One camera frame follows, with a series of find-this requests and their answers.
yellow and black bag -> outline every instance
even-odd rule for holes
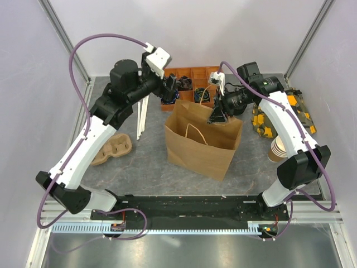
[[[311,116],[303,102],[301,91],[296,90],[295,88],[289,88],[285,90],[285,93],[288,96],[288,101],[293,111],[306,131],[309,134],[314,134],[316,132],[315,125],[313,124]],[[253,106],[252,123],[254,130],[258,132],[260,137],[275,138],[278,135],[272,122],[256,104]]]

paper bag handle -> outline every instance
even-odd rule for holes
[[[210,86],[212,86],[212,85],[213,85],[213,84],[210,84],[208,87],[205,88],[205,90],[203,90],[203,92],[202,92],[202,97],[201,97],[201,100],[200,100],[200,105],[201,105],[201,103],[202,103],[203,96],[205,95],[206,90],[207,90]]]
[[[203,134],[201,133],[201,131],[200,131],[197,127],[195,127],[194,125],[192,125],[192,124],[190,124],[190,123],[187,124],[185,138],[187,138],[187,133],[188,133],[188,131],[189,131],[189,126],[191,126],[191,127],[193,127],[194,129],[196,129],[197,132],[201,135],[201,137],[202,137],[203,141],[205,142],[205,144],[208,145],[208,143],[206,142],[206,139],[205,139],[205,137],[203,136]]]

brown paper bag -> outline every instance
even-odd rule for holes
[[[243,121],[207,124],[212,109],[177,100],[165,123],[169,162],[222,181],[240,143]]]

white wall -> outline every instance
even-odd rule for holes
[[[319,144],[331,149],[327,171],[357,250],[357,2],[335,1],[293,73],[317,127]]]
[[[66,151],[80,103],[69,56],[37,1],[2,1],[0,24],[0,266],[22,268],[44,194],[35,176]]]
[[[284,73],[323,0],[51,0],[73,43],[103,32],[167,50],[170,67],[238,67]],[[79,51],[89,75],[108,76],[120,59],[139,61],[138,45],[96,40]]]

stack of paper cups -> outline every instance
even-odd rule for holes
[[[277,136],[271,144],[271,148],[268,153],[268,158],[273,162],[279,162],[286,157],[287,155],[286,155],[284,144],[281,138]]]

